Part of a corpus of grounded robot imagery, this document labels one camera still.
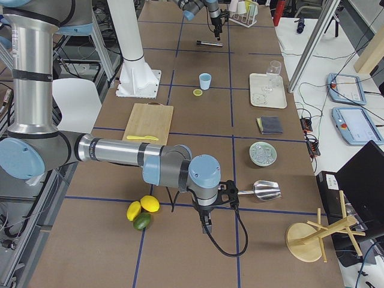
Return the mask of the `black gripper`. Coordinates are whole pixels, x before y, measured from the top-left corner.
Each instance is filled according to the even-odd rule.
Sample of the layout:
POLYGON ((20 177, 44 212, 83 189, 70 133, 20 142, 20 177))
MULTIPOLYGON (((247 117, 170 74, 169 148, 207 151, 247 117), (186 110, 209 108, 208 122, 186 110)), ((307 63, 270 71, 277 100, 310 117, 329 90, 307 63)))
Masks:
POLYGON ((204 234, 212 233, 212 219, 211 211, 216 207, 216 203, 212 202, 202 205, 200 200, 194 200, 193 205, 195 210, 199 214, 200 221, 202 222, 202 231, 204 234))
POLYGON ((229 20, 229 11, 226 9, 222 10, 220 8, 216 10, 209 10, 209 16, 211 23, 214 26, 213 33, 215 38, 220 41, 221 33, 223 32, 223 25, 229 20))

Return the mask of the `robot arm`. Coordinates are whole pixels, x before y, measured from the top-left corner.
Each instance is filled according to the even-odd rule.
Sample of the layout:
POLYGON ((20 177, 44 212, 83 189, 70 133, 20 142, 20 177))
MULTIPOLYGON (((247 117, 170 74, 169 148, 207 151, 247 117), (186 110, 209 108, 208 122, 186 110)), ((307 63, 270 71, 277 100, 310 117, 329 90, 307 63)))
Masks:
POLYGON ((193 157, 183 145, 135 143, 91 134, 101 109, 89 80, 53 78, 53 36, 94 31, 91 1, 2 1, 11 25, 14 121, 1 141, 1 167, 31 179, 68 163, 106 161, 137 166, 145 182, 190 192, 206 233, 221 204, 220 165, 210 155, 193 157))
POLYGON ((230 12, 222 10, 216 0, 175 0, 173 1, 178 8, 182 11, 183 17, 188 21, 194 19, 198 12, 205 8, 206 15, 210 17, 211 24, 214 26, 209 30, 214 34, 217 40, 221 40, 221 33, 223 32, 223 25, 229 20, 230 12))

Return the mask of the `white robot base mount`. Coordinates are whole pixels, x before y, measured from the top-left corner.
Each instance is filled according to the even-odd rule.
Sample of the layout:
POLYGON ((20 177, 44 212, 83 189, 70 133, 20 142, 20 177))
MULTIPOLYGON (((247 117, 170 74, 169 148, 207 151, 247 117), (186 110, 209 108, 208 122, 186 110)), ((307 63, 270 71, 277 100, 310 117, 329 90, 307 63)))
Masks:
POLYGON ((152 76, 148 80, 145 78, 148 75, 147 72, 137 74, 134 70, 128 72, 123 68, 119 77, 116 96, 155 99, 160 84, 161 70, 150 70, 150 72, 152 76))

